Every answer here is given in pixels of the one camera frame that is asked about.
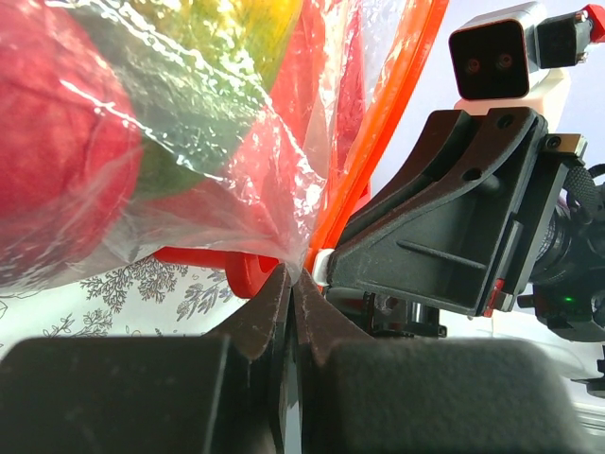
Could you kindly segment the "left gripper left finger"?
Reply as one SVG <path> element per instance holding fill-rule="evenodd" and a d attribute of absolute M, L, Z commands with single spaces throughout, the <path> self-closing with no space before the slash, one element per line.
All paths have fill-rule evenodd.
<path fill-rule="evenodd" d="M 209 333 L 37 338 L 1 363 L 5 453 L 281 453 L 291 279 Z"/>

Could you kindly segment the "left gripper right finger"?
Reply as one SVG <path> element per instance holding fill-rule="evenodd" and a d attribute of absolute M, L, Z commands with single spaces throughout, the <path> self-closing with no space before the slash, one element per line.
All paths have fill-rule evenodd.
<path fill-rule="evenodd" d="M 522 340 L 370 337 L 308 273 L 292 289 L 306 453 L 587 453 L 551 360 Z"/>

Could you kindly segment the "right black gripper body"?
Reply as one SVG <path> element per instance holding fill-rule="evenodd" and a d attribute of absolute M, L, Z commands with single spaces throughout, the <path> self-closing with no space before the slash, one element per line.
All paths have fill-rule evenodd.
<path fill-rule="evenodd" d="M 496 289 L 488 317 L 515 306 L 533 310 L 549 330 L 568 341 L 604 339 L 604 189 L 598 167 L 586 167 L 586 140 L 578 134 L 546 135 L 523 199 L 535 225 L 535 257 L 524 289 Z"/>

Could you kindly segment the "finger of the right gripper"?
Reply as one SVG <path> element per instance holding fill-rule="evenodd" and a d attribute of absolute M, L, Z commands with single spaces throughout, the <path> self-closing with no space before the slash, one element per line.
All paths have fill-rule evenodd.
<path fill-rule="evenodd" d="M 521 292 L 535 257 L 522 206 L 545 139 L 528 107 L 428 116 L 404 165 L 348 222 L 327 283 L 479 315 Z"/>

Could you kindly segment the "clear zip top bag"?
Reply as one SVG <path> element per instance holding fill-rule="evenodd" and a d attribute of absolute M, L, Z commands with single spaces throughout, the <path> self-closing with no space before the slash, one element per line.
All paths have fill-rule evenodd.
<path fill-rule="evenodd" d="M 250 297 L 368 199 L 443 1 L 5 1 L 1 285 L 147 255 Z"/>

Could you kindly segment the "red green mango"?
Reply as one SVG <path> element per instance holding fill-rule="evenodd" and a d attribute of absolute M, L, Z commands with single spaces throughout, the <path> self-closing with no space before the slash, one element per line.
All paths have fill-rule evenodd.
<path fill-rule="evenodd" d="M 127 92 L 143 135 L 135 193 L 214 176 L 268 102 L 299 1 L 67 1 Z"/>

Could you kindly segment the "red apple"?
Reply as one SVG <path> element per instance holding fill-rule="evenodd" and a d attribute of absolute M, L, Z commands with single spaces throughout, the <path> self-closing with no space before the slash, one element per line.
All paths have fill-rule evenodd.
<path fill-rule="evenodd" d="M 1 284 L 36 288 L 85 259 L 135 187 L 130 100 L 62 6 L 1 5 Z"/>

